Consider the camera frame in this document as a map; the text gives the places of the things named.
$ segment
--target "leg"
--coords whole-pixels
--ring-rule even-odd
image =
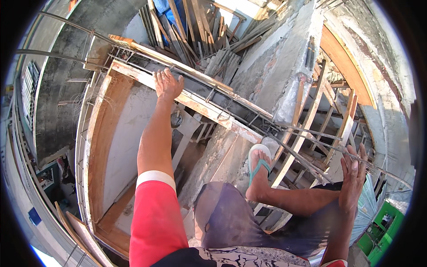
[[[194,203],[196,239],[204,248],[272,247],[249,204],[229,183],[205,184]]]
[[[253,159],[253,169],[260,158],[271,163],[261,150],[250,155]],[[284,209],[293,215],[308,217],[317,210],[325,207],[339,196],[339,191],[330,191],[320,188],[281,190],[269,187],[267,169],[262,166],[255,175],[251,186],[246,191],[246,197],[255,202],[272,205]]]
[[[329,233],[339,219],[338,199],[310,217],[293,215],[289,222],[271,234],[277,239],[276,248],[308,258],[317,255],[328,244]]]

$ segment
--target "curved wooden form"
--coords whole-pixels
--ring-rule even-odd
[[[85,143],[83,185],[88,225],[95,232],[95,224],[103,217],[105,170],[111,142],[134,79],[109,69],[99,89],[89,121]]]
[[[322,29],[320,47],[334,62],[350,88],[356,91],[358,97],[357,102],[360,105],[368,105],[377,109],[377,104],[372,96],[371,89],[356,59],[353,57],[353,54],[347,48],[343,40],[341,40],[338,35],[334,34],[325,24]]]

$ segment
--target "flip-flop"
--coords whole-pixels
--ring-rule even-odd
[[[251,166],[252,166],[252,157],[251,157],[251,155],[252,155],[252,152],[254,150],[262,150],[271,159],[271,152],[270,152],[270,150],[268,149],[268,147],[264,146],[263,144],[256,144],[256,145],[254,145],[251,148],[251,150],[249,150],[249,155],[248,155],[248,159],[249,159],[249,185],[251,185],[252,179],[254,178],[255,174],[257,174],[257,172],[260,170],[261,165],[264,165],[264,167],[267,169],[268,176],[270,176],[270,173],[271,173],[270,166],[263,159],[259,159],[257,166],[255,167],[255,169],[253,171],[251,171]]]

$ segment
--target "left hand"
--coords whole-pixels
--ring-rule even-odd
[[[159,99],[173,101],[184,89],[184,78],[180,75],[177,81],[169,68],[165,68],[154,73],[154,84]]]
[[[363,143],[360,143],[359,149],[361,159],[367,160],[366,149]],[[347,146],[347,151],[350,154],[357,155],[356,150],[351,145]],[[344,180],[338,203],[343,212],[349,213],[355,212],[355,209],[357,209],[357,202],[365,183],[366,163],[359,163],[357,160],[352,160],[348,155],[343,156],[341,158],[341,166]]]

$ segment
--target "lumber pile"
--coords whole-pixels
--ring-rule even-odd
[[[239,67],[240,59],[240,56],[230,50],[220,50],[208,59],[209,64],[204,73],[225,85],[229,85]]]
[[[210,0],[182,0],[183,8],[177,7],[174,0],[167,2],[170,11],[160,13],[153,0],[148,0],[139,10],[149,45],[156,51],[227,85],[236,73],[245,49],[260,41],[261,35],[269,30],[275,21],[272,18],[262,21],[239,39],[236,31],[241,23],[246,21],[246,17],[239,12]],[[220,9],[221,12],[232,13],[233,18],[239,19],[233,29],[225,23]],[[167,12],[172,12],[175,23],[168,20]]]

